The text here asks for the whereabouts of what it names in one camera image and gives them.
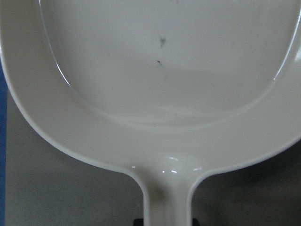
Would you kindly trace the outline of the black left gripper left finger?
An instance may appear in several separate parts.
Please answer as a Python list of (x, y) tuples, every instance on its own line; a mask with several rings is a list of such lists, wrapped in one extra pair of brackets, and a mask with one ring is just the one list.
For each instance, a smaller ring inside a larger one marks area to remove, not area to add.
[(133, 221), (133, 226), (144, 226), (143, 218), (136, 218)]

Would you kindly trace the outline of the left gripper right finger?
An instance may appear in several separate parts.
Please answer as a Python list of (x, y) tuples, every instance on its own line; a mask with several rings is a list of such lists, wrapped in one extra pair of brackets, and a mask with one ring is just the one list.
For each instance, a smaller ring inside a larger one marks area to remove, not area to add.
[(199, 221), (196, 218), (192, 219), (192, 226), (200, 226)]

